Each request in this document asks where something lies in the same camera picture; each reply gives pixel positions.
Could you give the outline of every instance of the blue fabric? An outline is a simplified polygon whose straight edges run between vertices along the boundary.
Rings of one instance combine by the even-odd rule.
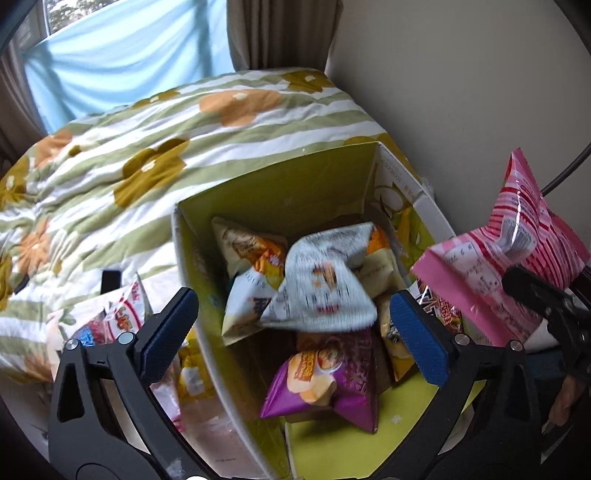
[[[48,132],[75,118],[234,71],[226,0],[119,0],[24,53]]]

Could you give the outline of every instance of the metal screw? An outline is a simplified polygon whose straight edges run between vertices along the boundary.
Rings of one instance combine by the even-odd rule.
[[[134,341],[135,335],[131,332],[123,332],[117,337],[117,341],[122,345],[127,345]]]
[[[66,350],[73,350],[78,345],[80,345],[80,341],[78,340],[78,338],[73,338],[71,340],[68,340],[66,342]]]
[[[521,352],[523,350],[523,344],[518,340],[512,340],[509,345],[514,352]]]
[[[464,335],[463,333],[458,333],[453,339],[458,345],[467,345],[470,343],[470,337],[468,337],[468,335]]]

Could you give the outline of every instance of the pink plastic bag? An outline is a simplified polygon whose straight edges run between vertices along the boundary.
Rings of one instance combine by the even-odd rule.
[[[541,322],[503,292],[503,273],[521,264],[564,289],[588,260],[581,240],[548,210],[518,148],[486,226],[430,247],[412,272],[502,346],[512,338],[524,342]]]

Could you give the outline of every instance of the window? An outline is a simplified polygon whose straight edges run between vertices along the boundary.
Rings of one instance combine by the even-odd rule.
[[[117,0],[44,0],[51,33]]]

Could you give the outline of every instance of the striped bedding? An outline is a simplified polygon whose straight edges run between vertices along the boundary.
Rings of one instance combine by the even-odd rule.
[[[0,180],[0,369],[50,381],[50,312],[97,296],[104,269],[121,270],[126,284],[136,272],[173,268],[170,214],[179,200],[275,162],[375,139],[404,158],[323,73],[302,69],[204,79],[67,124]]]

